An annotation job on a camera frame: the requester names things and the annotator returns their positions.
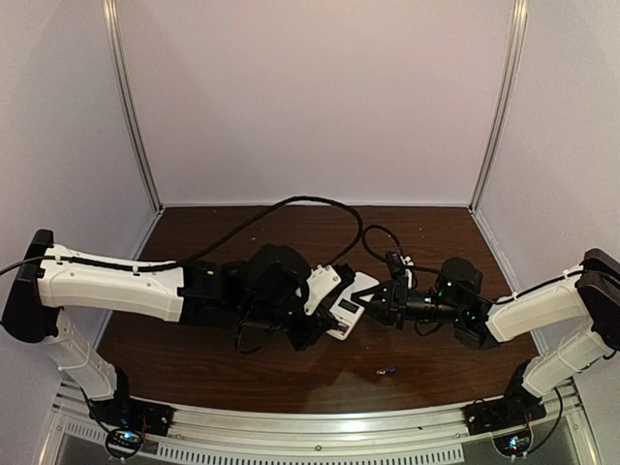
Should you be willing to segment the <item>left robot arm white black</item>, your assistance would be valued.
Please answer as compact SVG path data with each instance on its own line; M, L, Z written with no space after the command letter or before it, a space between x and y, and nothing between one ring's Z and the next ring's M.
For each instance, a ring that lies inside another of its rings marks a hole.
M67 306L138 314L166 323L221 329L284 330L296 350L335 328L322 301L341 284L331 266L311 268L297 251L267 244L248 261L148 263L84 255L39 230L22 261L1 317L13 338L44 343L60 370L81 387L91 414L127 425L140 413L127 375L78 333Z

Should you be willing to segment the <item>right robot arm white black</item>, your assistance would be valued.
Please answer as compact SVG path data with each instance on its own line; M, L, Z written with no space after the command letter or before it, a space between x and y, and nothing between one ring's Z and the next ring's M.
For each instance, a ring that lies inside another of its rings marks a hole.
M417 266L395 254L388 254L386 263L389 281L352 295L385 326L402 328L408 321L450 325L463 345L482 350L543 326L580 320L556 349L515 370L491 416L511 407L532 413L561 382L619 351L619 262L598 248L559 276L499 300L481 296L483 275L463 258L449 258L434 270L435 285L425 293L414 288Z

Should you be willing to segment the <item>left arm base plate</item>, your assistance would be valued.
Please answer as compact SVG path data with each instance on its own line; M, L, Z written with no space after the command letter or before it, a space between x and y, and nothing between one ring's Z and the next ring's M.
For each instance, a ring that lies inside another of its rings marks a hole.
M88 400L90 417L105 425L166 437L171 426L174 408L170 405L147 402L129 397L124 400Z

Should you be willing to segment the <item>white remote control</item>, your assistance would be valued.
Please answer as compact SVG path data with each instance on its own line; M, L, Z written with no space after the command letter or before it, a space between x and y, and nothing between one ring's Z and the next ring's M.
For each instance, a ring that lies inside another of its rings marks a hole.
M328 311L336 321L336 327L326 333L338 340L346 340L364 313L364 306L354 303L351 300L353 292L361 291L379 284L379 281L363 272L357 272L353 283L345 288L343 292L330 305ZM339 325L350 328L350 332L344 336L337 331Z

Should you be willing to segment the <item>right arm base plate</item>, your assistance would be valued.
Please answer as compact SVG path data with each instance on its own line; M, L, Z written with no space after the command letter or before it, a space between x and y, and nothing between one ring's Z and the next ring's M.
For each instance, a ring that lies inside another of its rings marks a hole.
M546 416L541 400L525 394L476 401L462 411L471 436L525 425Z

